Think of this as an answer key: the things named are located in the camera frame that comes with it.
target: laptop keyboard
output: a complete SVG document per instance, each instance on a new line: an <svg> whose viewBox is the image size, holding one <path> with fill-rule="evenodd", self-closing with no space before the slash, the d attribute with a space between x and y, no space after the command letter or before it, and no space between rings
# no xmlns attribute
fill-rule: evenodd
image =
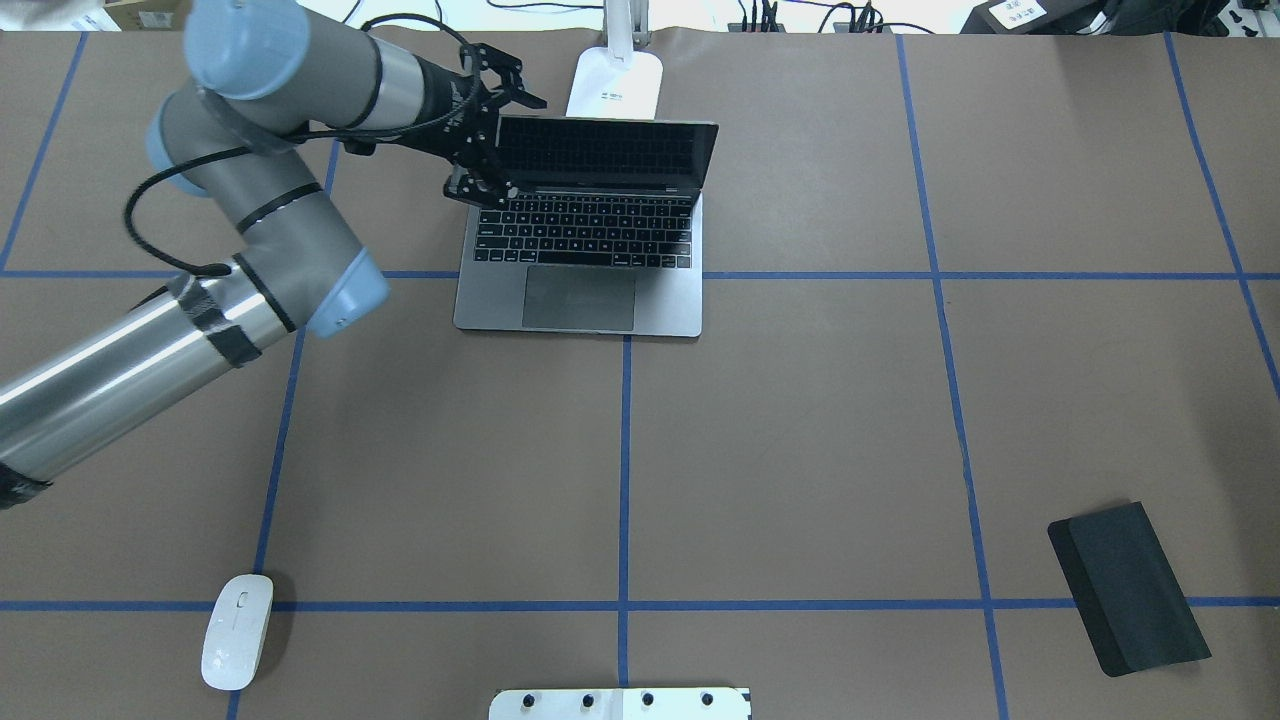
<svg viewBox="0 0 1280 720"><path fill-rule="evenodd" d="M520 195L507 210L481 210L476 261L689 268L686 197Z"/></svg>

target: blue joint cap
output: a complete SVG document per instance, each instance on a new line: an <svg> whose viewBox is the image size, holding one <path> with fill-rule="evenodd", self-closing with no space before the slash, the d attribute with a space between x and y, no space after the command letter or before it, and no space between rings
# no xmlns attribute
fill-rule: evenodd
<svg viewBox="0 0 1280 720"><path fill-rule="evenodd" d="M196 82L230 100L284 87L310 44L307 13L293 0L196 0L182 38Z"/></svg>
<svg viewBox="0 0 1280 720"><path fill-rule="evenodd" d="M173 95L164 99L164 102L160 104L160 109L156 110L156 115L151 118L151 124L147 126L147 159L151 160L151 167L155 168L157 172L168 170L169 168L177 164L173 161L173 159L169 158L169 151L165 150L164 146L164 133L160 131L160 123L163 122L161 118L164 117L164 109L169 106L169 100L172 99ZM205 192L205 188L191 182L182 174L173 176L172 178L169 178L169 182L172 182L178 190L186 192L187 195L195 195L196 197L209 197L209 193Z"/></svg>
<svg viewBox="0 0 1280 720"><path fill-rule="evenodd" d="M392 286L364 247L307 320L307 332L332 337L381 305L390 292Z"/></svg>

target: laptop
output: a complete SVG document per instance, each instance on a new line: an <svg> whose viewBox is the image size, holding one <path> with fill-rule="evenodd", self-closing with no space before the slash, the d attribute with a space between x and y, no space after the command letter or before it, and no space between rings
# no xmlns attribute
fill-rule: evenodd
<svg viewBox="0 0 1280 720"><path fill-rule="evenodd" d="M462 329L698 337L703 201L718 126L504 115L521 188L467 218Z"/></svg>

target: label sticker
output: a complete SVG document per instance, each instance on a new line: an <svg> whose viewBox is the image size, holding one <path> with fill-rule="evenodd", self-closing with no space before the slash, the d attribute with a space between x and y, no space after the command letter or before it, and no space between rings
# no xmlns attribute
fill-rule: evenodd
<svg viewBox="0 0 1280 720"><path fill-rule="evenodd" d="M1005 0L1005 3L992 5L989 9L1000 24L1005 26L1005 29L1014 29L1048 14L1036 0Z"/></svg>
<svg viewBox="0 0 1280 720"><path fill-rule="evenodd" d="M138 12L138 20L147 29L169 29L173 27L173 13Z"/></svg>

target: white lamp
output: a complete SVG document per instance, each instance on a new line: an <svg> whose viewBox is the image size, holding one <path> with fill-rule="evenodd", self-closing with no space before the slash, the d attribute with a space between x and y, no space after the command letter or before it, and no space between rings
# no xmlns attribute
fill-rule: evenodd
<svg viewBox="0 0 1280 720"><path fill-rule="evenodd" d="M652 120L658 113L662 60L635 49L649 35L649 0L604 0L608 47L590 47L577 59L570 117Z"/></svg>

